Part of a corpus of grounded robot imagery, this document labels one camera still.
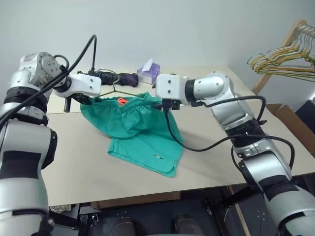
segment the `white wall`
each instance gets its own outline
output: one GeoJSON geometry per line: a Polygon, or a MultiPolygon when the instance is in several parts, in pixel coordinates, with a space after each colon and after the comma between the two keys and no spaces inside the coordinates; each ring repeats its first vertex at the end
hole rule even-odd
{"type": "Polygon", "coordinates": [[[230,64],[252,86],[248,57],[278,46],[296,20],[314,22],[314,10],[314,0],[0,0],[0,97],[21,56],[74,61],[93,33],[96,67],[230,64]]]}

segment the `white table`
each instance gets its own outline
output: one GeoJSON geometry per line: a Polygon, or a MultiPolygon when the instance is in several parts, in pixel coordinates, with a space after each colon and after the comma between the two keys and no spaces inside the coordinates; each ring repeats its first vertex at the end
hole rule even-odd
{"type": "MultiPolygon", "coordinates": [[[[168,72],[202,76],[212,70],[202,67],[173,69],[168,72]]],[[[232,71],[228,68],[220,70],[231,77],[236,92],[252,95],[232,71]]],[[[150,89],[150,86],[141,84],[138,89],[141,88],[150,89]]],[[[77,112],[79,110],[75,106],[72,107],[71,113],[65,114],[60,113],[63,100],[58,102],[58,99],[52,97],[50,102],[54,104],[49,104],[49,110],[55,114],[49,115],[49,127],[58,134],[55,161],[43,171],[50,206],[245,182],[231,161],[229,141],[206,152],[184,150],[176,176],[168,178],[108,155],[110,137],[93,127],[77,112]]],[[[249,105],[257,114],[260,102],[250,101],[249,105]]],[[[191,147],[207,147],[226,137],[210,109],[182,107],[173,114],[185,144],[191,147]]],[[[286,138],[294,145],[296,158],[293,174],[313,172],[315,159],[293,134],[268,110],[263,118],[268,120],[263,126],[266,133],[286,138]]],[[[276,145],[288,160],[289,148],[280,142],[276,142],[276,145]]]]}

